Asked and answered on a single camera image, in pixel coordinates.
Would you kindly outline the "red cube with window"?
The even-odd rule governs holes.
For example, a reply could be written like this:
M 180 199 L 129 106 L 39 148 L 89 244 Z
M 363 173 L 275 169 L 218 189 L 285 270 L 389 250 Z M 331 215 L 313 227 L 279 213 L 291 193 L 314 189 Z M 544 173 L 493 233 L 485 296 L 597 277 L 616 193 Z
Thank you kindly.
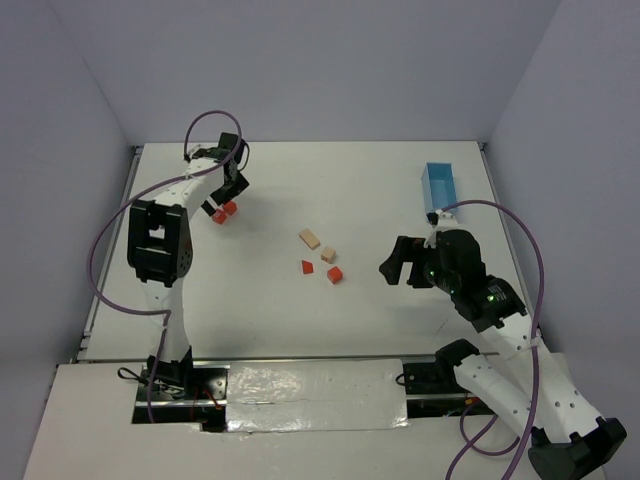
M 223 224 L 227 219 L 227 214 L 223 210 L 216 210 L 212 215 L 211 219 L 216 224 Z

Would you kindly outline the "natural wood cube with windows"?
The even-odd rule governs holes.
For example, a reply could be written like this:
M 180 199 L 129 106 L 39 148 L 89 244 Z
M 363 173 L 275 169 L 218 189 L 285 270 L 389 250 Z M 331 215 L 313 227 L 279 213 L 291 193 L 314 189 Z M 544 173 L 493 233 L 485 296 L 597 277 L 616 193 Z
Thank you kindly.
M 336 250 L 332 247 L 326 246 L 321 252 L 321 259 L 328 263 L 332 264 L 336 258 Z

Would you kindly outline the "blue plastic box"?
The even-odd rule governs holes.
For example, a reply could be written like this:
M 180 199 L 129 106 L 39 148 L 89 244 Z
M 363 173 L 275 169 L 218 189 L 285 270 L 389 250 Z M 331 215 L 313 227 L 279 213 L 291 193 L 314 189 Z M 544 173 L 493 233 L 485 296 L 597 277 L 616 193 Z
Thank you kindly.
M 452 165 L 450 163 L 428 162 L 421 175 L 425 219 L 437 210 L 457 202 Z

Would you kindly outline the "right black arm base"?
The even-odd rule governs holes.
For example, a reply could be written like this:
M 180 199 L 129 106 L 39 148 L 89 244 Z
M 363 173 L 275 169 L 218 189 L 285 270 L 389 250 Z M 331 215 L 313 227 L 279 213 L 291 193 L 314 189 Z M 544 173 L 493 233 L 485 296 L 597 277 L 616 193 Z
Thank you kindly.
M 395 382 L 404 389 L 410 419 L 459 417 L 476 402 L 479 402 L 477 413 L 491 413 L 484 403 L 455 382 L 453 371 L 440 360 L 404 363 Z

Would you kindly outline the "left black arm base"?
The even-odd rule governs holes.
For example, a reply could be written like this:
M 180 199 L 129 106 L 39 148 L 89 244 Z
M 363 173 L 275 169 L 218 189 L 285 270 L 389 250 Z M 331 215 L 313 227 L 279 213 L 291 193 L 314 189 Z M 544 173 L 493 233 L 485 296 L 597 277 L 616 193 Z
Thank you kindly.
M 133 400 L 133 424 L 194 424 L 205 432 L 227 430 L 227 389 L 229 369 L 221 366 L 196 365 L 186 385 L 168 383 L 160 378 L 149 387 L 150 370 L 119 367 L 120 380 L 136 385 Z

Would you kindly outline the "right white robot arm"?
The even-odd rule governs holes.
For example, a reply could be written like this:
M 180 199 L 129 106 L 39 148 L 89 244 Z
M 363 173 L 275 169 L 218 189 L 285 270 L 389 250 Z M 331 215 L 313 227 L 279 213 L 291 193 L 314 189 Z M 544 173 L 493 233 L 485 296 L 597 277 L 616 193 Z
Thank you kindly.
M 478 397 L 524 436 L 528 459 L 542 479 L 582 479 L 607 463 L 627 437 L 577 390 L 537 337 L 533 318 L 514 288 L 490 275 L 478 242 L 466 230 L 429 238 L 400 236 L 379 271 L 390 285 L 410 265 L 408 285 L 439 288 L 456 312 L 499 354 L 511 375 L 495 371 L 469 341 L 440 348 L 441 379 Z

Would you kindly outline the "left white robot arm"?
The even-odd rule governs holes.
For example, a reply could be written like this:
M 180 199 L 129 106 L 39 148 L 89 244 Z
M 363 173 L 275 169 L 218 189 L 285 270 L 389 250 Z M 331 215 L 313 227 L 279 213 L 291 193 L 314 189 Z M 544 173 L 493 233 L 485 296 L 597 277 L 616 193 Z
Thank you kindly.
M 234 199 L 249 186 L 241 172 L 247 142 L 223 133 L 216 146 L 189 153 L 185 176 L 150 200 L 129 208 L 127 262 L 140 280 L 147 308 L 169 316 L 160 324 L 158 351 L 147 359 L 162 384 L 190 390 L 193 356 L 184 326 L 184 278 L 194 261 L 190 221 L 202 210 L 216 224 L 237 211 Z

